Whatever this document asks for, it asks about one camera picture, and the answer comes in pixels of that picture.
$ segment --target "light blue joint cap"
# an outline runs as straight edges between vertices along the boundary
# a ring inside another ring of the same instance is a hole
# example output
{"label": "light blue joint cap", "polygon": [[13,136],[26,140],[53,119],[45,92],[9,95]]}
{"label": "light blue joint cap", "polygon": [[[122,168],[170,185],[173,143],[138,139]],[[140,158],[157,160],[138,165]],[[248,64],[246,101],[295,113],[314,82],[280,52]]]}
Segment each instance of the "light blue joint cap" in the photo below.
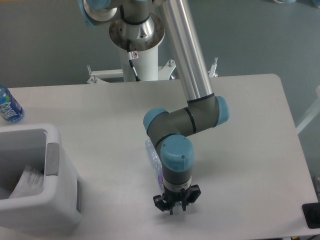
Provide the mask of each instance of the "light blue joint cap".
{"label": "light blue joint cap", "polygon": [[84,1],[83,0],[78,0],[78,4],[79,4],[79,8],[80,8],[81,14],[82,14],[82,16],[84,18],[85,24],[90,28],[96,27],[95,25],[92,24],[92,22],[87,17],[86,10],[85,10],[85,7],[84,7]]}
{"label": "light blue joint cap", "polygon": [[109,6],[111,0],[86,0],[89,7],[93,10],[105,9]]}
{"label": "light blue joint cap", "polygon": [[146,133],[148,133],[149,125],[151,124],[153,119],[155,119],[156,116],[158,116],[159,114],[162,114],[162,113],[168,113],[168,111],[164,108],[159,107],[159,108],[151,109],[150,111],[148,111],[146,113],[146,115],[143,118],[143,125],[144,125]]}
{"label": "light blue joint cap", "polygon": [[218,122],[216,123],[216,126],[218,126],[228,121],[230,117],[230,111],[226,100],[222,96],[216,96],[216,99],[219,103],[219,118]]}
{"label": "light blue joint cap", "polygon": [[160,156],[162,164],[174,172],[185,172],[195,161],[191,141],[179,134],[168,136],[162,143]]}

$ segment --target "white table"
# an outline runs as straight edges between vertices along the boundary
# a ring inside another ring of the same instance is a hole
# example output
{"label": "white table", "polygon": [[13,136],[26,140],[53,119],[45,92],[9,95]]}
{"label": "white table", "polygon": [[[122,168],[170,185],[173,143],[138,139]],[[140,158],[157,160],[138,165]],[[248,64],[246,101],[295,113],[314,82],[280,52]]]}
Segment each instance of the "white table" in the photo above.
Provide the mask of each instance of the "white table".
{"label": "white table", "polygon": [[280,79],[218,77],[227,123],[189,137],[192,183],[202,194],[161,212],[145,149],[145,113],[187,105],[176,81],[14,88],[25,109],[18,124],[52,123],[83,177],[82,221],[73,230],[26,236],[0,228],[3,240],[249,240],[319,234],[302,204],[317,201]]}

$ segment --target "clear plastic bottle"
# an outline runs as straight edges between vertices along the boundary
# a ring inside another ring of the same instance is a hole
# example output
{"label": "clear plastic bottle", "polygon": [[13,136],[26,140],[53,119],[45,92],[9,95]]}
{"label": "clear plastic bottle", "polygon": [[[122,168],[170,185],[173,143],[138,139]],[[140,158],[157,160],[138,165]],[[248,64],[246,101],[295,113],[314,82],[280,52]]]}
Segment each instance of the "clear plastic bottle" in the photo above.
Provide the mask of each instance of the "clear plastic bottle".
{"label": "clear plastic bottle", "polygon": [[313,0],[313,4],[320,9],[320,0]]}
{"label": "clear plastic bottle", "polygon": [[155,177],[158,180],[158,184],[161,190],[161,193],[164,193],[164,176],[162,174],[162,163],[161,160],[155,150],[154,145],[152,144],[151,140],[148,139],[145,141],[145,146],[149,154],[150,163],[152,165]]}
{"label": "clear plastic bottle", "polygon": [[9,123],[17,123],[24,117],[24,110],[11,95],[8,88],[0,84],[0,115]]}
{"label": "clear plastic bottle", "polygon": [[273,0],[278,4],[292,4],[295,3],[297,0]]}

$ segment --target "white plastic bin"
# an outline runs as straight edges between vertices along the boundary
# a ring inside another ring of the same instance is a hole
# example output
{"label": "white plastic bin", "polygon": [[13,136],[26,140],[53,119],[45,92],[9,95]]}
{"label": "white plastic bin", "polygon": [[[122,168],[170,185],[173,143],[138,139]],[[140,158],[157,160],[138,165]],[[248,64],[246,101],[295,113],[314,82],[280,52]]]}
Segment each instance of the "white plastic bin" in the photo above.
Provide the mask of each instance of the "white plastic bin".
{"label": "white plastic bin", "polygon": [[[8,199],[26,165],[44,173],[38,195]],[[21,232],[80,222],[80,177],[51,124],[0,127],[0,226]]]}

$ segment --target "gray floor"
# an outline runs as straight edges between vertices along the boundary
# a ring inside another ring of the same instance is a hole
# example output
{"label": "gray floor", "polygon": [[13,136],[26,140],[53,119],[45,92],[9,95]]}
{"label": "gray floor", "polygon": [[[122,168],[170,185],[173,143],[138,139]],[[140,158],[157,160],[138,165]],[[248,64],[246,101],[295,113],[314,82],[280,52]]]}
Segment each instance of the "gray floor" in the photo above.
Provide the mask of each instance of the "gray floor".
{"label": "gray floor", "polygon": [[[189,3],[207,67],[219,57],[220,76],[277,74],[296,122],[320,85],[320,10],[304,0]],[[108,28],[86,27],[77,0],[1,2],[0,82],[8,87],[84,84],[87,64],[93,70],[119,69]],[[165,39],[159,64],[171,56]],[[320,116],[299,137],[310,174],[320,175]]]}

